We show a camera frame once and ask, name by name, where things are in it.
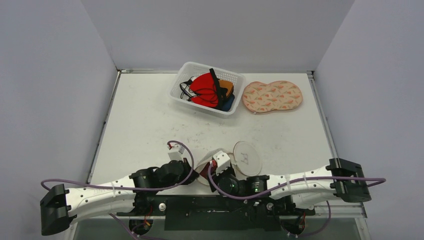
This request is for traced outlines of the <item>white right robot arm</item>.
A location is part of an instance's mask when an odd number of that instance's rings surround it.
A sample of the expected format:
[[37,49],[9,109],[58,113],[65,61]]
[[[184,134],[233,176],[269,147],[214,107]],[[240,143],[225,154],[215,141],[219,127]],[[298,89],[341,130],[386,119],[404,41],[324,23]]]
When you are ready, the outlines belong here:
[[245,180],[234,176],[231,165],[217,173],[216,162],[211,164],[207,175],[212,191],[238,201],[284,198],[282,207],[290,215],[329,200],[363,203],[372,199],[362,166],[342,158],[331,158],[327,165],[309,171]]

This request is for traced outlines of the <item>white round mesh laundry bag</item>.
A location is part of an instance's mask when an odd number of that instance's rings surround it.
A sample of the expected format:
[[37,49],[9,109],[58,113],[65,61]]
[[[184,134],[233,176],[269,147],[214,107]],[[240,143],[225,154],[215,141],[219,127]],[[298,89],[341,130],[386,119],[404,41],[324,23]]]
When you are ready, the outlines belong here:
[[[195,171],[199,174],[201,167],[213,159],[213,155],[219,151],[227,153],[230,157],[232,166],[241,175],[252,177],[258,175],[263,166],[263,161],[260,158],[255,146],[246,141],[238,141],[232,151],[227,151],[224,148],[217,148],[208,152],[205,157],[195,163]],[[209,186],[206,178],[199,176],[196,179],[200,184]]]

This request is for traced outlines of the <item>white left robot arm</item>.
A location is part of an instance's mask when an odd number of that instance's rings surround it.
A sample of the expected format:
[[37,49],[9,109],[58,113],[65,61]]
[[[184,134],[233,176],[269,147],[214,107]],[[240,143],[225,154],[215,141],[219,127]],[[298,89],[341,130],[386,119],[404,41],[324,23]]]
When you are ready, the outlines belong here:
[[198,177],[199,173],[186,160],[172,160],[161,167],[140,169],[100,185],[86,183],[76,188],[55,185],[40,201],[41,234],[55,235],[78,221],[106,214],[144,215],[149,210],[146,197],[189,185]]

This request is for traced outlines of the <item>dark red garment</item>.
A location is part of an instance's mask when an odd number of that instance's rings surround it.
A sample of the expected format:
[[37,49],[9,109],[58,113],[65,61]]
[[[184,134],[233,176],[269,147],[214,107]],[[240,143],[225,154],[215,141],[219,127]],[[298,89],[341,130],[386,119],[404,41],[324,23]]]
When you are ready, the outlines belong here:
[[210,166],[210,163],[209,162],[207,162],[204,166],[202,166],[201,168],[200,168],[200,172],[199,172],[199,175],[200,176],[202,176],[203,178],[205,178],[205,179],[207,179],[208,178],[208,172],[209,172],[209,166]]

